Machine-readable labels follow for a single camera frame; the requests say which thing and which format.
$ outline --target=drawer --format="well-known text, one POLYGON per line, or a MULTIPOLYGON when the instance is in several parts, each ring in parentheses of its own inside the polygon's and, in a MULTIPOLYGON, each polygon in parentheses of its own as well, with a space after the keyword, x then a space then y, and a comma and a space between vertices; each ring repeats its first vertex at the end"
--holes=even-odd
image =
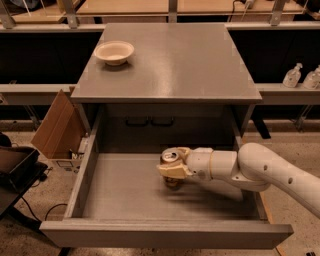
POLYGON ((197 179, 172 190, 156 169, 160 152, 109 152, 114 117, 100 107, 64 219, 40 227, 58 246, 272 249, 293 233, 261 220, 254 193, 197 179))

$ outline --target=cardboard flap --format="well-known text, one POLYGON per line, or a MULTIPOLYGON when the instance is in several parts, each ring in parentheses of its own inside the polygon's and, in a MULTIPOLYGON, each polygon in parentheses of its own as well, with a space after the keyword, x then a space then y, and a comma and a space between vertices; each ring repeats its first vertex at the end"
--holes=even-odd
POLYGON ((31 143, 48 159, 68 159, 77 152, 86 130, 77 109, 61 90, 31 143))

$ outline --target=white bottle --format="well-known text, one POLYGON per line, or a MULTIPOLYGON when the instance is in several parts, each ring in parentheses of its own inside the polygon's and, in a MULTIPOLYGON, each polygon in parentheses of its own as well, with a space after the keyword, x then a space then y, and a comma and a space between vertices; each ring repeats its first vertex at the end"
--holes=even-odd
POLYGON ((303 81, 302 86, 310 89, 310 90, 315 90, 320 84, 320 65, 318 68, 316 68, 315 71, 311 71, 308 73, 306 78, 303 81))
POLYGON ((283 84, 287 87, 293 88, 296 87, 298 84, 298 81, 301 77, 300 68, 302 68, 301 63, 297 63, 297 65, 294 67, 294 69, 290 69, 285 78, 283 79, 283 84))

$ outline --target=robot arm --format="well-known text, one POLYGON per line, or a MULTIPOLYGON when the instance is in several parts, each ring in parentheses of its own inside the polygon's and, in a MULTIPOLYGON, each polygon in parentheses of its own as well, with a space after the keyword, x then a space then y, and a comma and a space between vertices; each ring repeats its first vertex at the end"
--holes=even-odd
POLYGON ((168 185, 189 176, 220 179, 256 192, 273 184, 320 218, 320 179, 260 144, 245 144, 238 153, 211 148, 169 148, 162 153, 157 168, 168 185))

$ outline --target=white bowl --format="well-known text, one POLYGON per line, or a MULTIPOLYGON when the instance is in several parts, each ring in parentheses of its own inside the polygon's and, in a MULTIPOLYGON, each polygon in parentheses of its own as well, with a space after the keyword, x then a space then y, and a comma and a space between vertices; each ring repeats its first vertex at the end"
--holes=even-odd
POLYGON ((125 63, 133 51, 134 47, 127 42, 109 41, 98 45, 94 54, 108 65, 118 66, 125 63))

